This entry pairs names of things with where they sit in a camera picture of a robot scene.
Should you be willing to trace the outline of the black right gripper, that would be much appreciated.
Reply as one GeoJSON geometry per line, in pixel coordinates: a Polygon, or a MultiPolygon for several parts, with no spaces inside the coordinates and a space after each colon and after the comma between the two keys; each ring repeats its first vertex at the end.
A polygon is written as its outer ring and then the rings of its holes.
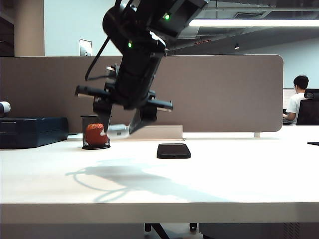
{"type": "Polygon", "coordinates": [[[129,124],[129,134],[155,122],[158,110],[169,112],[173,110],[171,101],[158,100],[155,91],[151,90],[158,63],[148,63],[141,72],[139,66],[128,69],[124,64],[115,64],[108,66],[104,75],[90,77],[96,63],[92,61],[89,65],[85,80],[105,78],[107,81],[104,88],[78,85],[75,96],[93,99],[93,112],[98,115],[104,127],[102,135],[107,134],[113,105],[122,106],[125,110],[137,109],[129,124]]]}

